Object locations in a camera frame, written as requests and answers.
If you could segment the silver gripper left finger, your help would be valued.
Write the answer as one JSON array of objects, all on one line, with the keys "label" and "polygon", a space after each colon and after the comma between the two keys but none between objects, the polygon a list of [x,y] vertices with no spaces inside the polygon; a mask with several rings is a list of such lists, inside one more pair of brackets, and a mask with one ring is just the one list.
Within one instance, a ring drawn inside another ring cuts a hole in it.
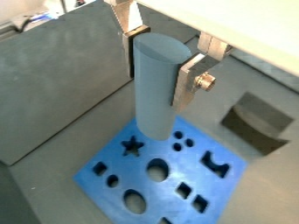
[{"label": "silver gripper left finger", "polygon": [[137,35],[151,31],[141,19],[137,2],[135,0],[104,0],[113,12],[120,32],[125,55],[128,77],[135,77],[133,39]]}]

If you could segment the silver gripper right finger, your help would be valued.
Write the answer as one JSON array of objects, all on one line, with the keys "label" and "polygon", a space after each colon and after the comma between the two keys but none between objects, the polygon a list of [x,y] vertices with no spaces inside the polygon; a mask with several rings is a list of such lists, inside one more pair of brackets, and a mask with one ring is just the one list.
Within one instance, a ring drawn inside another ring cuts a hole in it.
[{"label": "silver gripper right finger", "polygon": [[209,91],[213,88],[216,78],[208,70],[229,55],[232,46],[203,32],[199,37],[197,49],[199,52],[181,64],[177,73],[172,96],[172,108],[177,113],[191,103],[199,89]]}]

